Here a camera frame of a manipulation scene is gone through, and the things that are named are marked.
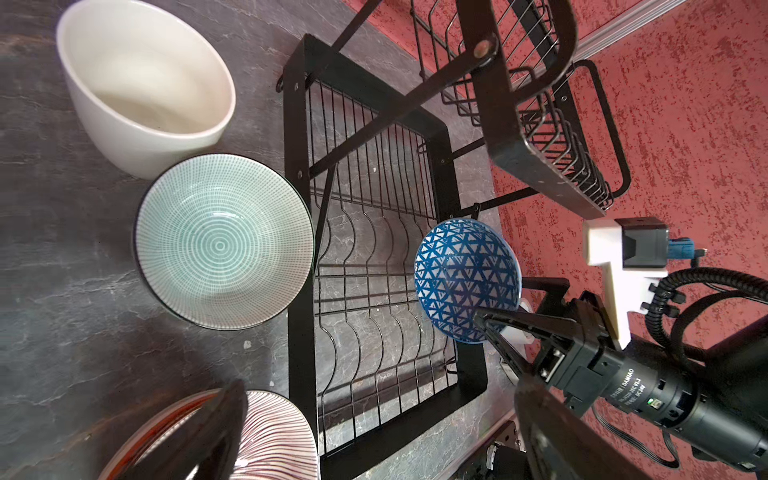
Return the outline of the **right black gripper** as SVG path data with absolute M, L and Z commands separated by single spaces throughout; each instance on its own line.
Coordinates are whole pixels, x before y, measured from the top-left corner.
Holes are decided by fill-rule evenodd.
M 639 416 L 662 429 L 699 426 L 699 384 L 658 345 L 639 337 L 621 348 L 609 332 L 602 300 L 583 292 L 564 300 L 564 278 L 527 279 L 527 287 L 545 293 L 537 314 L 478 308 L 474 325 L 483 332 L 519 380 L 537 377 L 560 390 L 578 417 L 597 400 Z M 504 332 L 541 341 L 532 362 Z

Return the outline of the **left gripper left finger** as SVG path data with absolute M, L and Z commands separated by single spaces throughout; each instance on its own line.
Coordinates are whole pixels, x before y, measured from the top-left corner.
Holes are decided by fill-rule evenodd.
M 248 411 L 244 382 L 235 380 L 121 479 L 228 479 Z

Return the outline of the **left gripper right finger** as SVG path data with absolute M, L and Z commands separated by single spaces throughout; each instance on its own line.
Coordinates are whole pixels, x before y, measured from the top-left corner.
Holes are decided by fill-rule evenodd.
M 554 397 L 543 382 L 519 377 L 515 407 L 534 479 L 646 479 Z

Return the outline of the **pink striped bowl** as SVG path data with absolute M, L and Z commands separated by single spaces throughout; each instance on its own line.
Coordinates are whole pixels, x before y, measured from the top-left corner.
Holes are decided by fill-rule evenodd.
M 115 479 L 146 457 L 189 420 L 216 389 L 187 396 L 156 414 L 137 430 L 99 477 Z M 248 411 L 232 479 L 318 479 L 319 456 L 312 430 L 301 411 L 273 392 L 247 392 Z

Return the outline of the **blue triangle pattern bowl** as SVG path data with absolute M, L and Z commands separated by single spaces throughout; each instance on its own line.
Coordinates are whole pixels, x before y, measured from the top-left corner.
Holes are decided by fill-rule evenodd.
M 514 251 L 478 220 L 454 218 L 432 228 L 416 251 L 413 278 L 433 326 L 461 343 L 486 340 L 473 321 L 477 309 L 520 305 L 522 273 Z

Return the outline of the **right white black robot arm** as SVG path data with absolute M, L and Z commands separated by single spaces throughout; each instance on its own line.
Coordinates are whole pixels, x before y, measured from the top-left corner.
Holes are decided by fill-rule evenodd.
M 767 322 L 759 319 L 708 349 L 688 345 L 686 330 L 730 299 L 765 301 L 764 279 L 721 268 L 691 268 L 649 287 L 648 339 L 620 346 L 610 336 L 601 298 L 569 302 L 561 279 L 534 281 L 538 311 L 478 309 L 473 317 L 518 376 L 563 394 L 574 415 L 604 399 L 655 425 L 666 443 L 686 442 L 702 461 L 763 475 L 767 471 Z

